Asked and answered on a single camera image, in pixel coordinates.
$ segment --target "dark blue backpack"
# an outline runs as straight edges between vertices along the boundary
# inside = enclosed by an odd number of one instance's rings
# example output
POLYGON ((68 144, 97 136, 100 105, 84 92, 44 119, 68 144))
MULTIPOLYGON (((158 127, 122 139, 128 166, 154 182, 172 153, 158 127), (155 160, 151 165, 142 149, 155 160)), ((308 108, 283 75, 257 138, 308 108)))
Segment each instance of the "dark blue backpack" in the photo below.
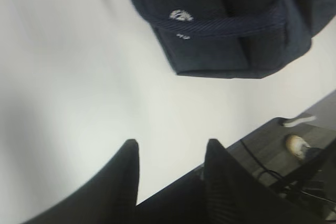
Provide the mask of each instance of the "dark blue backpack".
POLYGON ((263 78, 304 55, 336 0, 132 0, 178 75, 263 78))

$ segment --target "wire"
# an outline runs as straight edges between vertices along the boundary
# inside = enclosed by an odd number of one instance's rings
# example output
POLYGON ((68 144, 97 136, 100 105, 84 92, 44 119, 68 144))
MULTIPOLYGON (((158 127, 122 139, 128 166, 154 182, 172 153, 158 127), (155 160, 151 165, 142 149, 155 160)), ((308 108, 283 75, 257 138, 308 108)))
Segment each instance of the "wire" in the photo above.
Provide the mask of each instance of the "wire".
POLYGON ((263 174, 268 173, 269 171, 270 171, 271 173, 273 173, 273 174, 279 176, 279 177, 282 177, 281 174, 277 173, 275 170, 264 170, 264 171, 262 171, 262 172, 260 172, 260 173, 258 174, 258 176, 257 176, 257 180, 260 180, 261 177, 263 176, 263 174))
POLYGON ((312 198, 315 198, 315 199, 318 199, 318 200, 321 200, 321 201, 325 201, 325 202, 329 202, 329 203, 332 203, 332 204, 335 204, 336 205, 336 201, 332 200, 332 199, 327 199, 327 198, 322 198, 322 197, 319 197, 319 196, 316 196, 316 195, 313 195, 313 194, 310 194, 306 191, 303 191, 303 190, 300 190, 298 188, 296 188, 295 186, 291 185, 291 183, 289 182, 286 182, 285 181, 285 178, 280 175, 279 173, 277 172, 274 172, 272 170, 269 170, 265 165, 263 165, 262 162, 260 162, 259 159, 257 159, 257 157, 250 151, 250 149, 245 145, 245 143, 243 142, 243 140, 240 140, 241 144, 243 145, 243 147, 245 148, 245 150, 247 151, 247 153, 254 159, 254 161, 260 166, 262 167, 264 170, 265 170, 265 173, 268 173, 269 175, 271 175, 273 178, 277 179, 278 181, 282 182, 285 186, 288 186, 290 187, 291 190, 294 190, 294 191, 297 191, 297 193, 300 193, 300 194, 304 194, 304 195, 307 195, 309 197, 312 197, 312 198))

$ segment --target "white logo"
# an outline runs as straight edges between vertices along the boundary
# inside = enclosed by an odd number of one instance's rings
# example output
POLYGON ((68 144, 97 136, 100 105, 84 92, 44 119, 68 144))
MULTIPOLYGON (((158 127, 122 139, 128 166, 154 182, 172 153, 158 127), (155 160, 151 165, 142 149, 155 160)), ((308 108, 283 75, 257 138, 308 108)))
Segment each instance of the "white logo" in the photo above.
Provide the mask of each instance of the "white logo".
POLYGON ((193 17, 185 10, 174 10, 170 13, 169 18, 179 21, 193 21, 193 17))
MULTIPOLYGON (((179 21, 193 21, 194 18, 185 10, 174 10, 170 13, 169 18, 179 21)), ((176 34, 180 39, 190 39, 190 36, 183 34, 176 34)))
POLYGON ((176 34, 176 36, 178 36, 178 38, 180 38, 180 39, 190 39, 190 36, 188 36, 188 35, 176 34))

